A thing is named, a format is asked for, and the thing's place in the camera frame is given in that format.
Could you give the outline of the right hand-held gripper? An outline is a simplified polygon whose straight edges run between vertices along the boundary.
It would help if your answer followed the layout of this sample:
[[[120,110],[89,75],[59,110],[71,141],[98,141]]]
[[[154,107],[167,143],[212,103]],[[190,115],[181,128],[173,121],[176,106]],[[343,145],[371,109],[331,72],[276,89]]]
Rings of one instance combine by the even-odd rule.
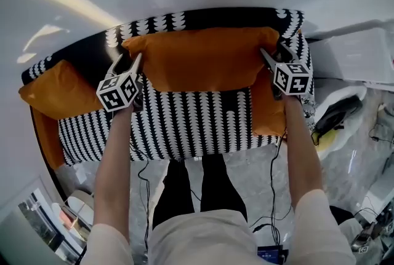
[[[310,71],[299,62],[297,54],[285,42],[278,43],[278,53],[283,62],[293,63],[275,61],[264,48],[260,48],[260,52],[271,72],[271,89],[275,100],[280,100],[282,95],[301,96],[308,93]]]

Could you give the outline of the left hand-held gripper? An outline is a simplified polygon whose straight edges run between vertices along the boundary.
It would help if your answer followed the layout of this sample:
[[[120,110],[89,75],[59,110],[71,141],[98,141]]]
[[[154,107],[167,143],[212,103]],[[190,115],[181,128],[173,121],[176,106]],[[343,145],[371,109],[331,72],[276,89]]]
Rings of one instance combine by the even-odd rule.
[[[139,53],[131,67],[122,74],[115,71],[123,55],[119,54],[100,81],[96,94],[106,112],[111,113],[129,107],[140,96],[142,85],[137,77],[141,72],[142,53]]]

